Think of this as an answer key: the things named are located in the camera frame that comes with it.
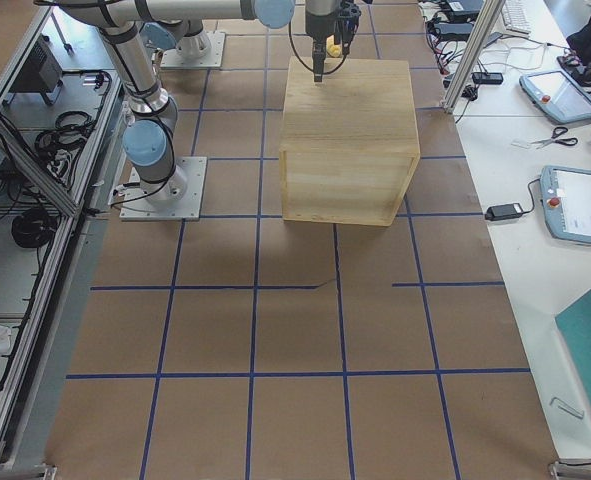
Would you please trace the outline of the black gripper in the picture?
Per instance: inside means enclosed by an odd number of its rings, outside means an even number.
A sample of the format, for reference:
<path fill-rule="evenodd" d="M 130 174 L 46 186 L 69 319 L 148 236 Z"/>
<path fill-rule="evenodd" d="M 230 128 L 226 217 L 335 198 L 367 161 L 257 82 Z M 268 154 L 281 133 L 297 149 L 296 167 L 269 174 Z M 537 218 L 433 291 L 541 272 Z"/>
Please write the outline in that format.
<path fill-rule="evenodd" d="M 311 58 L 313 61 L 313 78 L 315 83 L 321 83 L 324 76 L 326 59 L 326 41 L 334 34 L 334 45 L 342 44 L 341 31 L 336 29 L 336 13 L 317 15 L 309 10 L 305 11 L 306 34 L 314 39 L 312 44 Z"/>
<path fill-rule="evenodd" d="M 337 15 L 338 28 L 342 32 L 342 53 L 349 54 L 354 40 L 355 30 L 359 28 L 360 7 L 353 0 L 341 0 Z"/>

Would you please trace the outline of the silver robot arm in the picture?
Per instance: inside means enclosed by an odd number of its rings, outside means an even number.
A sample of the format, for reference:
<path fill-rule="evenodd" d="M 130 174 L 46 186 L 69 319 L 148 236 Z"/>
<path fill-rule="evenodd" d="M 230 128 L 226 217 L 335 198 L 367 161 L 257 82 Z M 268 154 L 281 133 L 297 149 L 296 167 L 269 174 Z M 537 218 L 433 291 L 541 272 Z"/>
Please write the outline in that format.
<path fill-rule="evenodd" d="M 221 16 L 212 11 L 190 15 L 181 14 L 178 10 L 174 10 L 172 15 L 161 15 L 152 10 L 150 1 L 138 1 L 136 6 L 145 21 L 144 31 L 162 50 L 174 49 L 182 40 L 193 37 L 199 40 L 200 52 L 209 49 L 203 21 Z M 293 1 L 238 1 L 235 6 L 233 18 L 257 20 L 271 29 L 288 27 L 295 11 Z M 304 12 L 305 32 L 312 39 L 311 57 L 314 61 L 323 62 L 326 59 L 328 44 L 337 46 L 342 56 L 350 53 L 361 17 L 361 10 L 355 2 L 306 1 Z"/>
<path fill-rule="evenodd" d="M 140 195 L 120 202 L 140 212 L 176 208 L 188 179 L 178 165 L 173 134 L 177 104 L 162 87 L 140 34 L 142 26 L 160 27 L 174 42 L 201 36 L 205 20 L 258 21 L 269 29 L 290 24 L 292 1 L 58 1 L 56 7 L 92 26 L 126 89 L 134 122 L 123 148 L 139 176 Z"/>

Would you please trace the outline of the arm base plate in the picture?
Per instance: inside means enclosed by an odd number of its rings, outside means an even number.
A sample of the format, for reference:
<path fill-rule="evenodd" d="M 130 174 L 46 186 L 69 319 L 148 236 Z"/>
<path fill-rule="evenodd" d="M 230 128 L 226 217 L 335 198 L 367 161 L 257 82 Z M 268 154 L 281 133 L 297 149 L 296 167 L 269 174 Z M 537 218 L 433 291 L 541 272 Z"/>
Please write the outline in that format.
<path fill-rule="evenodd" d="M 175 161 L 175 173 L 163 188 L 141 183 L 131 168 L 129 182 L 138 186 L 125 191 L 119 217 L 123 221 L 175 221 L 200 219 L 207 171 L 206 157 L 182 156 Z"/>
<path fill-rule="evenodd" d="M 163 70 L 219 69 L 222 66 L 226 34 L 223 31 L 206 31 L 182 38 L 175 49 L 166 50 L 162 56 Z"/>

